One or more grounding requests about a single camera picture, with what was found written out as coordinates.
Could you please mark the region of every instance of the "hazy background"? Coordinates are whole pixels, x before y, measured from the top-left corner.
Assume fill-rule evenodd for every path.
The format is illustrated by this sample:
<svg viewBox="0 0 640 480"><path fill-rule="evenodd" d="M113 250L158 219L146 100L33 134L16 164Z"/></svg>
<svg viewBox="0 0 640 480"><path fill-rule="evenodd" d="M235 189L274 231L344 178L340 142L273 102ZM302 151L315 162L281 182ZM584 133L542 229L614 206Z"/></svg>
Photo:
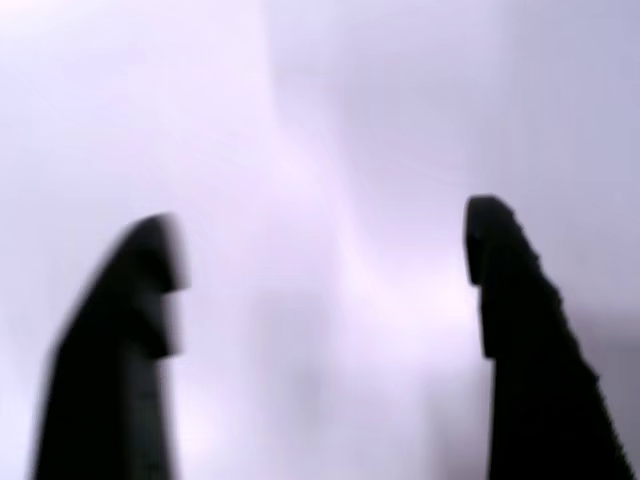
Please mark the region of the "hazy background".
<svg viewBox="0 0 640 480"><path fill-rule="evenodd" d="M482 478L461 248L504 196L640 466L632 0L0 0L0 475L130 222L172 211L179 477Z"/></svg>

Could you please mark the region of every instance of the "blurred object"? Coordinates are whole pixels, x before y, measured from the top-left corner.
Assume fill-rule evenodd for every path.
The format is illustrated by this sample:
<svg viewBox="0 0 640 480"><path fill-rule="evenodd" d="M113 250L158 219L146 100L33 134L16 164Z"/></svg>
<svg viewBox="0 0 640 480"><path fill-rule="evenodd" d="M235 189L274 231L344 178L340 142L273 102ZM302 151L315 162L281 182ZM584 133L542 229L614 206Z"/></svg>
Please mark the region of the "blurred object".
<svg viewBox="0 0 640 480"><path fill-rule="evenodd" d="M175 353L163 296L180 288L168 219L137 223L53 360L34 478L173 477L156 362Z"/></svg>
<svg viewBox="0 0 640 480"><path fill-rule="evenodd" d="M465 232L495 360L489 479L634 478L598 386L513 212L472 197Z"/></svg>

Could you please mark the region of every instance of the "dark silhouette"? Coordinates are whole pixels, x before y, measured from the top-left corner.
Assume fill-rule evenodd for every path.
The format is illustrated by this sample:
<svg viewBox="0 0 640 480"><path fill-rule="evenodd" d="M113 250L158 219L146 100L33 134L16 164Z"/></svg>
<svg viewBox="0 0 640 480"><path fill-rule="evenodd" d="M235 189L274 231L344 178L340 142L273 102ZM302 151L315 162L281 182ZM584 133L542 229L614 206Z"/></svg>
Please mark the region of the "dark silhouette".
<svg viewBox="0 0 640 480"><path fill-rule="evenodd" d="M36 480L173 475L156 362L174 351L163 295L177 290L167 218L125 236L54 351Z"/></svg>
<svg viewBox="0 0 640 480"><path fill-rule="evenodd" d="M465 241L494 361L489 480L635 478L560 294L511 209L472 197Z"/></svg>

